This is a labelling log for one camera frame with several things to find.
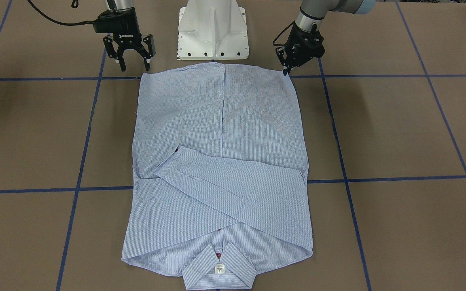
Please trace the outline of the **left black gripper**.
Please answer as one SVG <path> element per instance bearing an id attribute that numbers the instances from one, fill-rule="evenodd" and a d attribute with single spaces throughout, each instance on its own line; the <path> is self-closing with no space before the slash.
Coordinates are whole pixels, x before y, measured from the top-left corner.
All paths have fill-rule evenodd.
<path id="1" fill-rule="evenodd" d="M 292 22 L 281 31 L 275 40 L 278 40 L 288 29 L 290 29 L 290 33 L 286 43 L 275 44 L 275 53 L 283 67 L 284 76 L 288 76 L 292 69 L 304 65 L 311 59 L 320 59 L 325 53 L 322 44 L 324 37 L 320 34 L 316 23 L 312 24 L 311 31 L 304 31 L 295 22 Z"/>

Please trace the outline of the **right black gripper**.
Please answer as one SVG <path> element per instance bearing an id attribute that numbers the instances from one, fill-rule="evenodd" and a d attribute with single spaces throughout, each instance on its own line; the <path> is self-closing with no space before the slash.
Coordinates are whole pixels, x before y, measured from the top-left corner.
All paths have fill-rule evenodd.
<path id="1" fill-rule="evenodd" d="M 110 34 L 102 40 L 107 55 L 118 61 L 122 72 L 127 70 L 123 55 L 127 50 L 136 51 L 142 57 L 146 72 L 155 55 L 154 37 L 140 32 L 135 8 L 124 11 L 104 11 L 93 22 L 96 33 Z"/>

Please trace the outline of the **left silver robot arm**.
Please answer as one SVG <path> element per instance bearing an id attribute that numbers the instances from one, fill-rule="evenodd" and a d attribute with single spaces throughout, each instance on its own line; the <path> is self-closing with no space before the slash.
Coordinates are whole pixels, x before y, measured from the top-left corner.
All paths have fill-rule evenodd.
<path id="1" fill-rule="evenodd" d="M 326 52 L 320 26 L 329 12 L 366 14 L 375 0 L 303 0 L 296 19 L 273 40 L 283 75 Z"/>

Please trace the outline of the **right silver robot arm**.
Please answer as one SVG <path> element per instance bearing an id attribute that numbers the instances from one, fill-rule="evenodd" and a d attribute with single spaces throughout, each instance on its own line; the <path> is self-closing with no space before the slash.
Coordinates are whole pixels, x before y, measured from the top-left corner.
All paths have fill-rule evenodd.
<path id="1" fill-rule="evenodd" d="M 92 26 L 96 33 L 107 34 L 103 39 L 106 53 L 114 59 L 124 72 L 127 67 L 123 54 L 136 51 L 144 61 L 145 70 L 150 71 L 150 60 L 155 55 L 152 34 L 140 32 L 136 10 L 132 0 L 108 0 L 107 9 L 100 13 Z"/>

